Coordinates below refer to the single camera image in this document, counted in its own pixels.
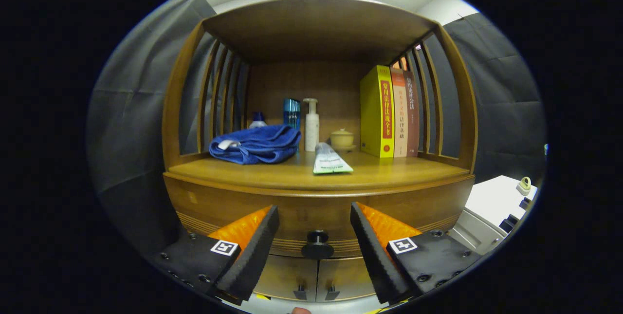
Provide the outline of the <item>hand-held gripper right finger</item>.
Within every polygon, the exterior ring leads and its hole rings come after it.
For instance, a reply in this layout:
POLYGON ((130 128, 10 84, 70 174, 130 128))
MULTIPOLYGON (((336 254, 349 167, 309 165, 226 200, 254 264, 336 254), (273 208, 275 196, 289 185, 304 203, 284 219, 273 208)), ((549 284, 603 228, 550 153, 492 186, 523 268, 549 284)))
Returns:
POLYGON ((350 223, 381 303, 396 304, 431 292, 481 257, 443 230, 422 232, 359 202, 351 205, 350 223))

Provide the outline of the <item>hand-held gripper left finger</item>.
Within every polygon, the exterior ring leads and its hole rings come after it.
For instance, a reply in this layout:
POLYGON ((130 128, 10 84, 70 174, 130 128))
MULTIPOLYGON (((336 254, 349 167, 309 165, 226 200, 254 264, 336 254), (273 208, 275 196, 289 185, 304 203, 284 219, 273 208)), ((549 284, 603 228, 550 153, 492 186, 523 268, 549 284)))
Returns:
POLYGON ((182 232, 152 261, 196 294, 240 305, 259 281, 279 225, 278 208, 270 205, 207 236, 182 232))

